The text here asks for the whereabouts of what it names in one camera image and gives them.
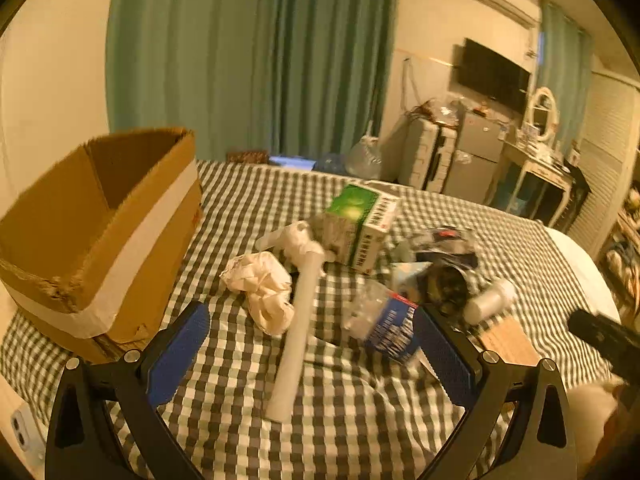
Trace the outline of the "white cylindrical bottle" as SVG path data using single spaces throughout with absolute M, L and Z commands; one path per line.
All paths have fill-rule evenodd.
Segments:
M 472 326 L 478 325 L 502 310 L 510 308 L 515 298 L 514 284 L 505 278 L 500 278 L 466 303 L 462 311 L 463 321 Z

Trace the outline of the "brown cardboard box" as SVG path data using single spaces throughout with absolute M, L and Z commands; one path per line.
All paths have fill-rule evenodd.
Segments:
M 2 217 L 2 284 L 56 344 L 115 361 L 160 328 L 201 198 L 192 131 L 91 139 Z

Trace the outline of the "crumpled white paper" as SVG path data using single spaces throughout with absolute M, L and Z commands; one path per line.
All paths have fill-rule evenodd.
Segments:
M 242 292 L 247 311 L 266 335 L 282 336 L 294 316 L 292 278 L 272 252 L 255 252 L 232 258 L 220 274 L 232 292 Z

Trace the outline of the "white dressing table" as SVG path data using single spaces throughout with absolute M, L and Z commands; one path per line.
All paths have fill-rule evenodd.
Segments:
M 485 205 L 489 206 L 494 200 L 499 184 L 506 180 L 506 174 L 512 165 L 518 167 L 518 176 L 516 177 L 514 188 L 509 194 L 509 199 L 504 211 L 512 211 L 515 206 L 515 201 L 520 195 L 525 178 L 532 176 L 542 183 L 542 187 L 536 200 L 534 211 L 530 214 L 529 218 L 534 218 L 549 186 L 561 192 L 559 205 L 555 207 L 551 219 L 547 223 L 549 228 L 553 228 L 570 201 L 570 192 L 572 192 L 574 185 L 574 178 L 570 174 L 570 170 L 565 166 L 560 168 L 553 164 L 548 164 L 548 162 L 543 162 L 539 158 L 529 154 L 525 148 L 519 148 L 516 144 L 504 141 L 497 167 L 492 175 L 489 188 L 484 198 Z

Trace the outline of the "floral black tissue pack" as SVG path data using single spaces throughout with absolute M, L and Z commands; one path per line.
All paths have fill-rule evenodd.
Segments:
M 447 260 L 463 269 L 478 267 L 474 233 L 453 226 L 438 226 L 412 234 L 396 245 L 392 256 L 398 262 Z

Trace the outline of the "crushed clear plastic bottle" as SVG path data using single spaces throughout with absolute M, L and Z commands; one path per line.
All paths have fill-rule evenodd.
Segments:
M 367 280 L 343 314 L 343 327 L 365 346 L 407 364 L 419 349 L 413 333 L 417 307 L 382 283 Z

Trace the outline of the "crumpled white tissue wad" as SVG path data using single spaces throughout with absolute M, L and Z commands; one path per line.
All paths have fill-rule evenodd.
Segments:
M 310 224 L 305 220 L 296 221 L 268 233 L 256 240 L 255 247 L 258 252 L 274 248 L 284 252 L 285 257 L 290 260 L 296 268 L 303 265 L 305 259 L 311 254 L 320 255 L 324 261 L 334 262 L 335 255 L 329 250 L 325 250 L 322 245 L 314 239 Z

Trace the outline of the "oval white vanity mirror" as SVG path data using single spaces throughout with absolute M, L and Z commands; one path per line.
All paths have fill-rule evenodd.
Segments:
M 521 132 L 526 145 L 551 145 L 560 122 L 560 112 L 552 91 L 539 87 L 528 100 Z

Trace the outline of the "grey mini fridge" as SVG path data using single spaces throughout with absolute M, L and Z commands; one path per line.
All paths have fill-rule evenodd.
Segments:
M 456 147 L 442 192 L 482 204 L 497 168 L 504 134 L 499 124 L 467 112 L 459 122 Z

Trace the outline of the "brown patterned stool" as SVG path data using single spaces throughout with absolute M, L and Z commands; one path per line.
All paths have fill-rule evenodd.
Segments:
M 235 151 L 226 154 L 226 162 L 229 164 L 268 165 L 269 159 L 269 153 L 263 150 Z

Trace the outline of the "white hard suitcase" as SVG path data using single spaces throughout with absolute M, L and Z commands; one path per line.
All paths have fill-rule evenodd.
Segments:
M 444 189 L 456 147 L 457 131 L 425 118 L 408 122 L 398 182 L 418 190 L 440 193 Z

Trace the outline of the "green white 666 box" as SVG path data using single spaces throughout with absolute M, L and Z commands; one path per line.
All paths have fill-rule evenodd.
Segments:
M 337 263 L 370 274 L 400 204 L 401 199 L 392 193 L 349 183 L 322 214 L 321 245 Z

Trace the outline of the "green curtain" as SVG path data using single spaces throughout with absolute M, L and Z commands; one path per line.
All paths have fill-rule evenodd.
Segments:
M 382 126 L 397 0 L 111 0 L 114 131 L 184 127 L 202 159 L 316 158 Z
M 584 120 L 591 81 L 593 39 L 553 2 L 541 3 L 537 86 L 554 95 L 559 109 L 555 140 L 570 154 Z

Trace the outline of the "white wall socket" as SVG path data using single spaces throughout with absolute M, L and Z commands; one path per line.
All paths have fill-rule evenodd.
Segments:
M 29 466 L 42 465 L 46 454 L 46 441 L 28 404 L 23 403 L 12 413 L 10 424 Z

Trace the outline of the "black wall television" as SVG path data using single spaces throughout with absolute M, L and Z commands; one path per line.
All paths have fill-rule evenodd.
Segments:
M 530 73 L 501 54 L 478 42 L 464 40 L 457 81 L 512 112 L 523 114 Z

